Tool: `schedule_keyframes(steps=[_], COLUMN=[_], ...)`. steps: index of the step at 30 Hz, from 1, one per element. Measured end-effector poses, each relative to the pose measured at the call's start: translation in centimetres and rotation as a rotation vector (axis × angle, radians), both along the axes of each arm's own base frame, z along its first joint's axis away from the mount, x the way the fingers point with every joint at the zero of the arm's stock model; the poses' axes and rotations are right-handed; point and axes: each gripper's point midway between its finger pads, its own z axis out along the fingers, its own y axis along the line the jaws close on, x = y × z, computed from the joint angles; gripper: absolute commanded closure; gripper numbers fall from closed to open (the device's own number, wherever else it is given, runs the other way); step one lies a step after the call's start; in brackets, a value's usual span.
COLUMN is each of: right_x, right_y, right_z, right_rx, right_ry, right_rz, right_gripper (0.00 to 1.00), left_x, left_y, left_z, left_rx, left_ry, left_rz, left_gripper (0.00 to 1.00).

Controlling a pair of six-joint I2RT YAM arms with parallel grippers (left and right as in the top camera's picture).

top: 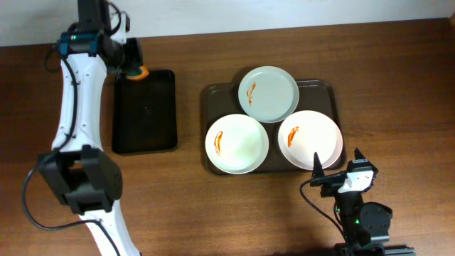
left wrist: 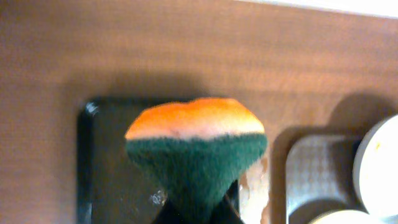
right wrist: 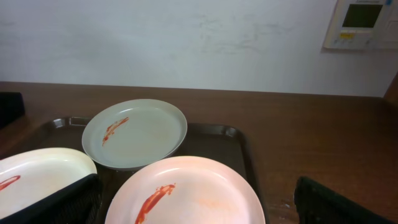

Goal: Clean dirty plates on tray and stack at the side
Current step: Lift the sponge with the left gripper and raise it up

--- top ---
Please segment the pale green top plate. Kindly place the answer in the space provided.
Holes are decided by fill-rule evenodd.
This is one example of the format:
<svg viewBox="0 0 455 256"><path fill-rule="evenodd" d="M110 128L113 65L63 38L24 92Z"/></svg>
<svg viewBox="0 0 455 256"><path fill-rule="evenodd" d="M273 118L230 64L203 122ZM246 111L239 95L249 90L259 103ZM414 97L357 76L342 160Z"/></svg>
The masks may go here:
<svg viewBox="0 0 455 256"><path fill-rule="evenodd" d="M262 66L249 71L240 81L238 100L247 115L259 122L275 123L294 112L299 89L287 71Z"/></svg>

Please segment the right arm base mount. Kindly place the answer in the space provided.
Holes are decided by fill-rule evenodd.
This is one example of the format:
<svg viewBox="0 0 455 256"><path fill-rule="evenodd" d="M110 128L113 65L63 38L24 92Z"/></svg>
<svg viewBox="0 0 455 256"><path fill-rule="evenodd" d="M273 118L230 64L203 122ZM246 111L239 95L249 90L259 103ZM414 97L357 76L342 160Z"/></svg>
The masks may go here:
<svg viewBox="0 0 455 256"><path fill-rule="evenodd" d="M349 250L344 244L336 244L331 253L333 256L416 256L415 249L406 245L397 245L392 247L363 248L358 250Z"/></svg>

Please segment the green and orange sponge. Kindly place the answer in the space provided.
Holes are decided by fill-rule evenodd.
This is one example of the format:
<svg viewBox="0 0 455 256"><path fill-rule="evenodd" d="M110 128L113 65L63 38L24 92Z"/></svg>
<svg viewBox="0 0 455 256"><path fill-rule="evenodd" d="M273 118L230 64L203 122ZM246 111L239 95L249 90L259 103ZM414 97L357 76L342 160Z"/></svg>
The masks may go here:
<svg viewBox="0 0 455 256"><path fill-rule="evenodd" d="M145 79L148 76L149 76L149 71L146 68L146 66L143 65L143 66L138 67L137 69L130 70L126 74L126 79L133 80L133 81L139 81L139 80Z"/></svg>

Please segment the white plate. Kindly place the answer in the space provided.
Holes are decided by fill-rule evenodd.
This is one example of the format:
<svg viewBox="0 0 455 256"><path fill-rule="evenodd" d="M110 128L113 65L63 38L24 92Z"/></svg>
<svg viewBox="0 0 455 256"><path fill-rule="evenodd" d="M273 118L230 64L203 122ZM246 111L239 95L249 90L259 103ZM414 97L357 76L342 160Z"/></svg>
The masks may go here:
<svg viewBox="0 0 455 256"><path fill-rule="evenodd" d="M325 169L335 164L343 151L338 125L325 114L312 110L288 116L279 127L277 141L285 159L305 170L313 169L314 155Z"/></svg>
<svg viewBox="0 0 455 256"><path fill-rule="evenodd" d="M217 119L205 135L206 156L223 173L250 173L264 162L268 151L265 128L245 114L229 114Z"/></svg>

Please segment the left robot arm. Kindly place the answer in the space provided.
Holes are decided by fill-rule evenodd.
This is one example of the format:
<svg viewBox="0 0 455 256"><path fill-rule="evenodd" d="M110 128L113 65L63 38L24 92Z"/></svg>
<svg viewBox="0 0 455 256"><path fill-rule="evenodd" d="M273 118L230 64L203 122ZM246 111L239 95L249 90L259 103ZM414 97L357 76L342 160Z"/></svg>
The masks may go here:
<svg viewBox="0 0 455 256"><path fill-rule="evenodd" d="M52 51L60 59L63 98L52 151L31 169L40 172L64 206L86 225L102 255L139 255L122 215L122 174L100 139L102 87L110 73L145 76L130 19L110 1L77 3L78 20Z"/></svg>

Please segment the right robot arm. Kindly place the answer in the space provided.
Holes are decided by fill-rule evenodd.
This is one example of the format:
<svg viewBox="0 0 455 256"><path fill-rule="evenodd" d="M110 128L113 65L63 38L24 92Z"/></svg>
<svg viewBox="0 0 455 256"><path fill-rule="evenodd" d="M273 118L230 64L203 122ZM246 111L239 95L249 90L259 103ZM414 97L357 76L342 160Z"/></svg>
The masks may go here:
<svg viewBox="0 0 455 256"><path fill-rule="evenodd" d="M318 154L314 154L309 184L321 189L321 197L335 199L336 224L341 228L346 245L355 252L381 247L390 240L392 209L363 200L363 194L373 187L378 169L359 149L354 154L354 160L348 162L345 171L330 175L324 173Z"/></svg>

